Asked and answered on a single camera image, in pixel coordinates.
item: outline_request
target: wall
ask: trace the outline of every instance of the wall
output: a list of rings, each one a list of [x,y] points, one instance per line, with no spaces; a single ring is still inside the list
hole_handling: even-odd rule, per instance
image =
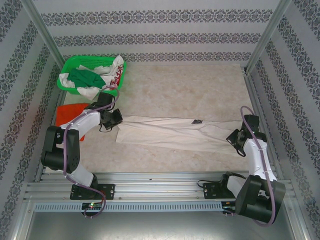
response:
[[[144,65],[241,64],[279,0],[35,0],[60,52]]]
[[[292,1],[251,74],[312,239],[320,239],[319,6],[319,0]]]
[[[0,239],[39,166],[60,69],[19,0],[0,0]]]

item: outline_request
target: red cloth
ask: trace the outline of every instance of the red cloth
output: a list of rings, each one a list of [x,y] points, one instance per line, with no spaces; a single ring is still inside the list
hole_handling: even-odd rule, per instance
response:
[[[89,105],[89,103],[76,103],[58,106],[56,108],[55,125],[61,126],[62,124],[70,122],[72,119],[79,116]]]

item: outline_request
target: purple cable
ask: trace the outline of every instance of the purple cable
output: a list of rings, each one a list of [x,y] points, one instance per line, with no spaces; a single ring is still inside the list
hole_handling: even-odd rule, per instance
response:
[[[264,152],[263,152],[263,149],[261,147],[261,145],[259,144],[258,142],[258,139],[256,138],[255,134],[252,132],[250,126],[248,125],[246,119],[245,119],[245,116],[244,116],[244,113],[243,113],[243,109],[248,109],[252,115],[255,115],[254,112],[247,106],[242,106],[240,108],[240,112],[241,112],[241,117],[242,117],[242,120],[245,124],[245,126],[247,127],[247,129],[249,130],[249,132],[251,133],[256,145],[258,146],[259,148],[259,152],[260,152],[260,155],[261,155],[261,159],[262,159],[262,165],[263,165],[263,170],[264,170],[264,174],[265,174],[265,178],[266,178],[266,182],[267,182],[267,185],[268,185],[268,189],[269,189],[269,192],[270,192],[270,199],[271,199],[271,208],[272,208],[272,214],[271,214],[271,218],[269,220],[268,223],[264,224],[264,223],[260,223],[258,222],[257,220],[254,220],[254,222],[256,224],[258,224],[260,227],[269,227],[272,225],[272,223],[274,222],[275,220],[275,217],[276,217],[276,203],[275,203],[275,195],[274,195],[274,192],[272,190],[272,186],[271,186],[271,182],[270,182],[270,178],[269,178],[269,173],[268,173],[268,169],[267,169],[267,165],[266,165],[266,160],[265,160],[265,156],[264,156]]]
[[[90,216],[90,219],[93,219],[93,218],[97,217],[97,216],[98,216],[99,214],[101,214],[102,211],[105,209],[105,207],[106,207],[106,196],[105,196],[101,191],[98,191],[98,190],[96,190],[96,189],[94,189],[94,188],[91,188],[91,187],[89,187],[89,186],[82,185],[82,184],[74,181],[73,179],[71,179],[69,176],[67,176],[67,132],[68,132],[69,128],[70,128],[73,124],[75,124],[79,119],[81,119],[83,116],[85,116],[85,115],[87,115],[87,114],[90,114],[90,113],[93,113],[93,112],[100,111],[100,110],[102,110],[102,109],[106,109],[106,108],[108,108],[108,107],[111,107],[113,104],[116,103],[116,101],[118,101],[120,93],[119,93],[119,90],[118,90],[116,87],[114,87],[114,86],[106,86],[106,87],[104,87],[103,89],[101,89],[100,93],[101,93],[103,90],[105,90],[105,89],[116,90],[117,96],[115,97],[114,101],[113,101],[112,103],[108,104],[108,105],[101,106],[101,107],[98,107],[98,108],[96,108],[96,109],[92,109],[92,110],[87,111],[87,112],[85,112],[85,113],[81,113],[79,116],[77,116],[75,119],[73,119],[72,122],[70,122],[70,123],[68,124],[68,126],[66,126],[66,128],[65,128],[65,130],[64,130],[64,133],[63,133],[63,175],[64,175],[64,177],[65,177],[67,180],[69,180],[71,183],[73,183],[73,184],[75,184],[75,185],[77,185],[77,186],[79,186],[79,187],[82,187],[82,188],[84,188],[84,189],[88,189],[88,190],[94,191],[94,192],[96,192],[96,193],[98,193],[98,194],[100,194],[100,195],[102,196],[103,207],[101,207],[100,211],[97,212],[95,215]],[[88,209],[85,209],[85,210],[84,210],[84,213],[83,213],[85,218],[88,217],[88,216],[86,215],[87,210],[88,210]]]

